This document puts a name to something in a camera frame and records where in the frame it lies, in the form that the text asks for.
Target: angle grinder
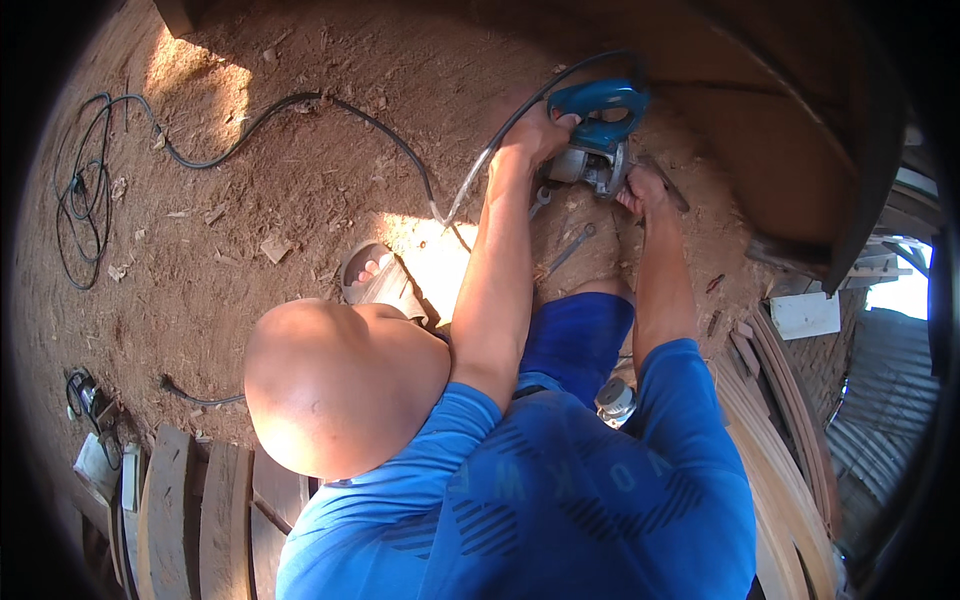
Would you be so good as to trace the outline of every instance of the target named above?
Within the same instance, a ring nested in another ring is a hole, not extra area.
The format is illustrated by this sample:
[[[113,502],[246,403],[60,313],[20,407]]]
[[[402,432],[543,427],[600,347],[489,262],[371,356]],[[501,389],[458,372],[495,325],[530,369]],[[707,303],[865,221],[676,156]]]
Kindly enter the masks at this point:
[[[543,164],[540,174],[563,183],[584,181],[601,200],[612,200],[627,178],[627,138],[650,104],[650,90],[632,79],[606,79],[558,89],[547,100],[549,114],[574,113],[583,119],[565,149]],[[617,121],[593,116],[624,108]]]

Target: tool handle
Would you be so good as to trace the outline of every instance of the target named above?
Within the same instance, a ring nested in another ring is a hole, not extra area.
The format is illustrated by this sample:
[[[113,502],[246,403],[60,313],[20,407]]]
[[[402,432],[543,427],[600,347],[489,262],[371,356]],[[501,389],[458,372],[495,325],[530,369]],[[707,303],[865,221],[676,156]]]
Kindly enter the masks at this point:
[[[648,104],[650,91],[637,90],[629,79],[606,79],[558,89],[546,103],[551,115],[556,109],[560,114],[572,112],[583,119],[570,136],[571,144],[605,152],[611,152],[636,129]],[[625,108],[627,114],[612,122],[589,116],[607,108]]]

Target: wrench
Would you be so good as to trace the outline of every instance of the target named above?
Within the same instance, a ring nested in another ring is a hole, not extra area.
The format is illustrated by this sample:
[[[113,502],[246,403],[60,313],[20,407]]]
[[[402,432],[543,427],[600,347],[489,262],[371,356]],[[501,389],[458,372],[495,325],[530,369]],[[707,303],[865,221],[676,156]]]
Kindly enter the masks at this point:
[[[560,256],[557,256],[557,260],[554,260],[553,263],[550,264],[550,267],[547,269],[546,276],[553,275],[553,272],[556,271],[560,265],[564,264],[564,261],[566,261],[574,252],[576,252],[577,249],[580,248],[580,245],[587,241],[587,238],[593,237],[596,235],[596,233],[596,226],[593,223],[587,223],[584,226],[583,232],[577,236],[577,239],[570,242],[570,245],[560,253]]]
[[[537,214],[537,211],[540,210],[542,206],[550,204],[552,200],[553,190],[549,189],[545,185],[541,185],[540,189],[537,190],[537,201],[534,202],[534,205],[530,207],[530,212],[527,213],[527,220],[533,221],[534,215]]]

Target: blue shirt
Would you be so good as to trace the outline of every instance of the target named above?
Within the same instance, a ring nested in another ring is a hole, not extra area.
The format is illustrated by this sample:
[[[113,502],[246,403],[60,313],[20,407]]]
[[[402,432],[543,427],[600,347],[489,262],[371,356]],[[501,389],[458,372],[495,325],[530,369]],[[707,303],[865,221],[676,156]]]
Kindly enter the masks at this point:
[[[640,381],[638,439],[541,373],[503,418],[450,383],[397,456],[320,487],[277,597],[742,600],[753,501],[696,344],[656,348]]]

